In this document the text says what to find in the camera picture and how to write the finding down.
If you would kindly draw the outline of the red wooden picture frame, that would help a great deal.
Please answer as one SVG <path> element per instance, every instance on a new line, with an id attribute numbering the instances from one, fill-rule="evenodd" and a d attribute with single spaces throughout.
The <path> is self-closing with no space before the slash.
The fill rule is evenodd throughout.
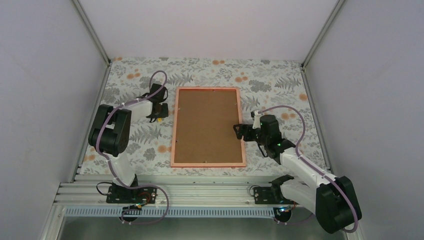
<path id="1" fill-rule="evenodd" d="M 238 87 L 178 87 L 170 166 L 244 168 L 246 149 L 233 125 L 242 123 Z"/>

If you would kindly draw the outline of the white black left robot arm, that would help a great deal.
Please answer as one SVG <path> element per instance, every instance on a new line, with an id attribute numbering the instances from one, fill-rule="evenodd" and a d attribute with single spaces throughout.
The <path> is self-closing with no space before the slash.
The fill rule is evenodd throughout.
<path id="1" fill-rule="evenodd" d="M 166 118 L 168 114 L 168 89 L 153 83 L 149 92 L 135 100 L 124 103 L 118 110 L 112 105 L 101 104 L 96 112 L 94 122 L 88 135 L 88 143 L 95 150 L 106 156 L 112 172 L 118 177 L 111 183 L 106 194 L 128 203 L 141 196 L 138 180 L 126 153 L 130 140 L 131 124 L 147 118 L 155 122 Z"/>

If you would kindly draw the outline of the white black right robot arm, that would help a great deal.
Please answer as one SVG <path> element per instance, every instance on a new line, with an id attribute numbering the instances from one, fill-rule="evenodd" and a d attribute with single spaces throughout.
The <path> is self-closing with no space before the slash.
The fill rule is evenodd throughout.
<path id="1" fill-rule="evenodd" d="M 255 142 L 263 157 L 294 172 L 256 186 L 256 204 L 299 204 L 309 210 L 329 234 L 343 230 L 353 233 L 362 218 L 352 181 L 319 168 L 300 153 L 299 146 L 283 137 L 274 115 L 254 116 L 253 124 L 235 124 L 237 139 Z"/>

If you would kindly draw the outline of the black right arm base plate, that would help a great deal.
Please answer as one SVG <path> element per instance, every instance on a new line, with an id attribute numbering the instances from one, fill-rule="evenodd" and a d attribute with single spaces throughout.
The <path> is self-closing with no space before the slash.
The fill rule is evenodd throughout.
<path id="1" fill-rule="evenodd" d="M 256 205 L 294 205 L 295 202 L 274 192 L 271 187 L 253 187 L 253 198 Z"/>

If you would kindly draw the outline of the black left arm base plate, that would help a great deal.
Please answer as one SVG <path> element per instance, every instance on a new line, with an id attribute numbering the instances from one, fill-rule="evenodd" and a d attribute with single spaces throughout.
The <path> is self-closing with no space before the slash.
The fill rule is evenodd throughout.
<path id="1" fill-rule="evenodd" d="M 128 189 L 119 185 L 109 187 L 106 202 L 108 204 L 154 204 L 158 189 L 156 187 L 144 187 Z"/>

